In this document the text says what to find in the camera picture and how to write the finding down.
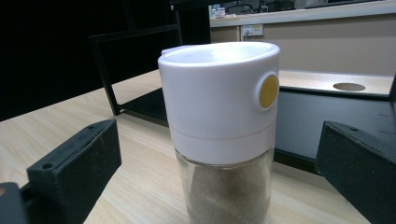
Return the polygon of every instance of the wooden surface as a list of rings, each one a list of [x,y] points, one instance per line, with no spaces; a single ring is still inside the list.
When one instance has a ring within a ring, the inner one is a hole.
[[[393,80],[392,77],[308,73],[304,71],[281,71],[279,73],[279,79],[281,86],[323,91],[342,91],[337,90],[333,85],[337,83],[352,83],[365,88],[363,91],[355,92],[386,95],[389,94]]]
[[[113,87],[122,104],[160,88],[161,81],[154,71]],[[22,187],[26,168],[104,119],[117,120],[122,166],[86,223],[188,223],[168,129],[125,114],[114,117],[104,89],[1,122],[0,182]],[[275,163],[272,185],[271,223],[368,223],[318,175]]]

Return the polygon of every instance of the round hole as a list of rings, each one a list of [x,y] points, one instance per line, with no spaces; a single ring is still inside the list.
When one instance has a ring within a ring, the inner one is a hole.
[[[45,163],[45,164],[43,165],[43,169],[44,169],[44,170],[47,170],[47,169],[52,168],[52,166],[53,166],[53,165],[52,165],[52,163],[50,163],[50,162],[49,162],[49,163]]]
[[[360,84],[356,83],[347,83],[347,82],[342,82],[342,83],[336,83],[332,85],[334,88],[340,91],[364,91],[366,88]]]

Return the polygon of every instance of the white lid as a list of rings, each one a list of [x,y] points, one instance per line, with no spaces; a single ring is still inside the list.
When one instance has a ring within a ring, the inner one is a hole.
[[[273,145],[277,46],[233,42],[168,52],[158,63],[180,153],[194,161],[230,164],[260,156]]]

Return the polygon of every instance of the yellow button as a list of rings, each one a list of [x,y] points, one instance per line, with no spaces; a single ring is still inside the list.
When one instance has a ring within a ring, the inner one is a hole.
[[[260,90],[260,104],[264,108],[268,108],[274,103],[279,91],[279,81],[277,77],[270,76],[262,83]]]

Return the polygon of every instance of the wall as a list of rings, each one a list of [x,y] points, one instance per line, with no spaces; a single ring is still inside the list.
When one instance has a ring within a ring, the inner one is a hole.
[[[210,37],[212,43],[240,41],[240,26],[211,28]]]
[[[394,76],[395,27],[396,14],[270,23],[247,41],[279,45],[281,69]]]

